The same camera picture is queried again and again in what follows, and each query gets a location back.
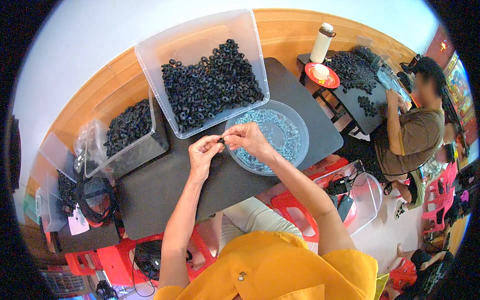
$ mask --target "hand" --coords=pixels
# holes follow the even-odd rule
[[[225,131],[222,137],[230,150],[243,147],[263,163],[275,153],[255,122],[234,125]]]
[[[424,262],[421,264],[420,266],[420,271],[423,271],[425,270],[426,268],[428,268],[430,265],[428,264],[428,262]]]
[[[389,107],[395,106],[398,107],[398,93],[393,90],[393,88],[389,90],[385,90],[385,95],[387,96],[387,104]]]
[[[192,180],[203,183],[208,178],[212,157],[225,148],[222,143],[217,143],[219,138],[219,135],[207,135],[188,147]]]
[[[397,93],[398,95],[398,107],[402,107],[405,105],[405,100],[403,99],[402,95],[400,95],[399,93]]]

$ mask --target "red plate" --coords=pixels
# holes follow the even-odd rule
[[[310,62],[310,63],[307,63],[307,65],[305,66],[305,72],[307,73],[308,77],[310,77],[310,79],[313,80],[313,82],[315,82],[318,85],[324,86],[326,88],[337,88],[340,85],[340,79],[338,78],[338,75],[329,67],[327,67],[327,69],[329,70],[327,79],[325,80],[316,79],[312,73],[315,65],[316,65],[315,62]]]

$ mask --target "small table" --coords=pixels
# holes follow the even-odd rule
[[[270,99],[292,107],[307,125],[310,145],[305,159],[298,166],[298,169],[304,170],[339,149],[343,139],[322,108],[290,71],[274,58],[264,61]],[[168,124],[165,125],[169,150],[119,180],[117,199],[120,212],[126,233],[133,240],[165,231],[190,173],[188,147],[204,135],[222,134],[226,122],[183,140],[175,136]],[[196,217],[210,216],[279,182],[276,176],[262,176],[245,170],[225,150],[212,159],[210,174],[200,193]]]
[[[58,232],[62,253],[83,252],[105,248],[120,243],[113,221],[102,227],[90,228],[84,233],[72,235],[68,223]]]
[[[332,57],[335,55],[335,51],[328,50],[327,57]],[[303,64],[306,65],[310,62],[310,53],[308,54],[300,54],[298,55],[297,59]],[[305,72],[305,68],[302,71],[300,76],[300,83],[305,86],[307,73]],[[334,108],[322,95],[324,91],[328,90],[333,97],[335,97],[338,101],[337,106]],[[379,113],[375,117],[367,117],[365,116],[365,112],[363,108],[360,107],[358,103],[359,96],[367,96],[370,102],[375,103],[375,106],[378,107]],[[372,94],[369,95],[367,92],[357,89],[351,88],[346,93],[343,92],[343,85],[340,84],[338,88],[335,89],[327,89],[324,87],[320,87],[317,91],[312,94],[312,97],[316,99],[320,97],[323,102],[327,105],[327,107],[332,111],[334,116],[330,119],[332,123],[338,121],[343,115],[349,114],[352,118],[352,121],[342,130],[341,135],[345,135],[350,133],[355,127],[358,127],[358,130],[355,132],[362,132],[365,135],[370,134],[377,128],[382,122],[386,119],[383,113],[383,110],[386,108],[386,96],[385,96],[385,88],[381,83],[378,83],[377,86],[372,90]],[[337,112],[340,106],[343,106],[343,110]]]

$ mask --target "sneaker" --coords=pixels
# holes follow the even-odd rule
[[[400,218],[400,215],[405,212],[405,204],[403,203],[403,200],[398,200],[396,203],[396,211],[395,211],[395,220],[398,220]]]

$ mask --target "water bottle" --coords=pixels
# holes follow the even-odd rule
[[[322,63],[324,61],[328,46],[330,46],[330,42],[335,36],[336,33],[333,32],[333,26],[328,23],[323,23],[322,27],[318,30],[317,38],[315,39],[315,44],[310,54],[310,60],[312,62]]]

